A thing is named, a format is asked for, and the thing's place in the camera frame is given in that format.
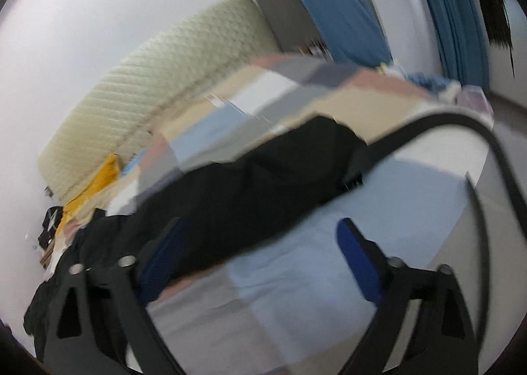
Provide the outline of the black puffer jacket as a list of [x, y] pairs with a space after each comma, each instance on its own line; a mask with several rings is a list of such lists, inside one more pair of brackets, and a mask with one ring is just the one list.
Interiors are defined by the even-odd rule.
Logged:
[[[212, 163], [182, 175], [132, 214], [107, 216], [96, 211], [89, 224], [101, 217], [122, 217], [125, 227], [141, 237], [173, 218], [188, 222], [193, 230], [188, 250], [169, 280], [175, 281], [283, 233], [353, 188], [347, 169], [363, 146], [346, 126], [314, 117], [233, 162]], [[72, 264], [73, 242], [24, 315], [23, 327], [33, 338], [38, 357], [44, 356], [49, 307], [60, 283], [56, 272]]]

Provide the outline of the wooden nightstand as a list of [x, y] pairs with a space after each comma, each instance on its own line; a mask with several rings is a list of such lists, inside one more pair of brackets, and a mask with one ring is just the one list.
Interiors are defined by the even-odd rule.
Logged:
[[54, 252], [54, 240], [52, 239], [47, 246], [46, 250], [44, 251], [44, 254], [40, 258], [40, 264], [44, 269], [46, 269], [51, 261], [52, 255]]

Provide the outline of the black bag on nightstand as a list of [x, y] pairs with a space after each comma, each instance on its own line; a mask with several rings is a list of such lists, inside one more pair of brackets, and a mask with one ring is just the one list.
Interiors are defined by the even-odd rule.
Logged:
[[42, 231], [38, 236], [39, 246], [43, 250], [47, 250], [54, 235], [61, 223], [63, 217], [63, 208], [60, 205], [55, 205], [47, 209], [45, 217], [42, 222]]

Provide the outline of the yellow pillow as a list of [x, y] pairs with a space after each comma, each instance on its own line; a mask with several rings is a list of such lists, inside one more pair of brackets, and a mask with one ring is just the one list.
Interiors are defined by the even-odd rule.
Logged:
[[74, 215], [78, 213], [79, 209], [81, 209], [82, 206], [87, 203], [88, 199], [116, 182], [119, 178], [120, 171], [121, 168], [119, 157], [115, 154], [110, 154], [110, 156], [108, 156], [103, 162], [91, 182], [82, 190], [81, 193], [79, 193], [78, 196], [71, 199], [63, 207], [63, 216], [55, 234], [60, 234], [62, 232], [67, 222], [69, 222], [74, 217]]

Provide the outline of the patchwork checkered bed quilt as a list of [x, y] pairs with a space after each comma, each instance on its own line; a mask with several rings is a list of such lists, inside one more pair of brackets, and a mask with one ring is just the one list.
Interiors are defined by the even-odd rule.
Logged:
[[142, 372], [113, 294], [96, 271], [130, 263], [136, 296], [189, 374], [333, 374], [373, 314], [337, 242], [352, 219], [389, 254], [429, 265], [470, 211], [488, 146], [447, 125], [371, 170], [359, 153], [448, 106], [408, 82], [353, 65], [268, 56], [153, 126], [109, 201], [54, 270], [54, 337], [94, 372], [104, 355]]

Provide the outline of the cream quilted headboard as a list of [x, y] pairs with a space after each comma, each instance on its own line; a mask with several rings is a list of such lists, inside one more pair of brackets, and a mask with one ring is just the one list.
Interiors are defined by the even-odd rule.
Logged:
[[54, 199], [75, 198], [110, 154], [128, 162], [166, 111], [278, 45], [254, 0], [221, 0], [160, 32], [113, 67], [67, 114], [38, 167]]

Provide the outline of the blue curtain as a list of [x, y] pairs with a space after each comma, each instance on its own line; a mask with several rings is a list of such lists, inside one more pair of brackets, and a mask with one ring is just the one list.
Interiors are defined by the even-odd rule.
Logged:
[[483, 90], [489, 86], [487, 45], [473, 0], [426, 0], [446, 77]]

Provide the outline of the blue hanging cloth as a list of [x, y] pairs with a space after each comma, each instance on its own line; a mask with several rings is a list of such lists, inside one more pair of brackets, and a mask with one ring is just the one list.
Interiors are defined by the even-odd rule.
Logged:
[[301, 0], [336, 63], [376, 68], [392, 60], [389, 44], [366, 0]]

